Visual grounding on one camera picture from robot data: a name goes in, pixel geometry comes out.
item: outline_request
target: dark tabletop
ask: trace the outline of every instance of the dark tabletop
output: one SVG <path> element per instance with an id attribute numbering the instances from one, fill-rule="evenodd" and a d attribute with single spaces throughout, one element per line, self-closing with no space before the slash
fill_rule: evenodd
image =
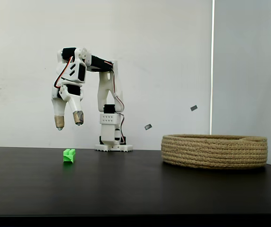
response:
<path id="1" fill-rule="evenodd" d="M 203 170 L 165 164 L 160 151 L 91 149 L 71 164 L 63 150 L 0 148 L 0 216 L 271 215 L 271 165 Z"/>

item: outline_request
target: green block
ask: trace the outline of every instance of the green block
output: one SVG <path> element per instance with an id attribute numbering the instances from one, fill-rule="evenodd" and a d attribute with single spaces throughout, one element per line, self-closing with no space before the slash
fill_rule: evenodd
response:
<path id="1" fill-rule="evenodd" d="M 63 162 L 75 162 L 76 150 L 75 149 L 66 149 L 63 152 Z"/>

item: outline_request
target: white wall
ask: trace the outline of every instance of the white wall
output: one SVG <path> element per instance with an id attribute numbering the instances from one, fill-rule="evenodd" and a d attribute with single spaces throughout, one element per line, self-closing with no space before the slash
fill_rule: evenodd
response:
<path id="1" fill-rule="evenodd" d="M 0 1 L 0 146 L 98 142 L 98 74 L 84 85 L 84 125 L 70 108 L 64 130 L 54 125 L 56 53 L 70 46 L 119 60 L 123 131 L 135 149 L 160 149 L 164 134 L 208 133 L 211 17 L 211 0 Z"/>
<path id="2" fill-rule="evenodd" d="M 271 0 L 216 0 L 213 134 L 268 137 L 271 164 Z"/>

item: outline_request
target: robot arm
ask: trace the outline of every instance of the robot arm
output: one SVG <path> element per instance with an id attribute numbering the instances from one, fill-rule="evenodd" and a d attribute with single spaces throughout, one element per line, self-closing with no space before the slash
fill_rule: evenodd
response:
<path id="1" fill-rule="evenodd" d="M 120 88 L 117 61 L 110 62 L 91 55 L 85 48 L 64 48 L 58 51 L 58 78 L 52 87 L 51 100 L 54 106 L 55 123 L 58 130 L 64 127 L 66 103 L 73 111 L 76 125 L 84 122 L 81 100 L 82 84 L 85 83 L 86 71 L 99 72 L 98 109 L 100 113 L 101 136 L 96 150 L 131 151 L 126 145 L 122 132 L 124 115 L 123 93 Z M 107 95 L 111 92 L 115 104 L 107 104 Z"/>
<path id="2" fill-rule="evenodd" d="M 58 78 L 52 87 L 52 103 L 54 106 L 55 123 L 58 130 L 64 127 L 64 111 L 66 102 L 73 111 L 73 117 L 76 125 L 84 122 L 84 114 L 81 109 L 81 100 L 83 99 L 82 84 L 85 83 L 86 71 L 99 72 L 100 84 L 98 92 L 99 111 L 103 112 L 108 91 L 115 98 L 116 111 L 122 112 L 124 105 L 123 97 L 119 87 L 119 82 L 115 82 L 118 78 L 117 64 L 103 60 L 92 55 L 85 48 L 64 48 L 58 51 L 58 65 L 56 72 Z"/>

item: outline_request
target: rope basket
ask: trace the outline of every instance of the rope basket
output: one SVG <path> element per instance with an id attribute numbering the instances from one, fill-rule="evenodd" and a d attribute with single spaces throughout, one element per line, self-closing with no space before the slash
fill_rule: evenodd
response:
<path id="1" fill-rule="evenodd" d="M 266 137 L 166 135 L 161 143 L 164 162 L 193 168 L 251 169 L 265 166 Z"/>

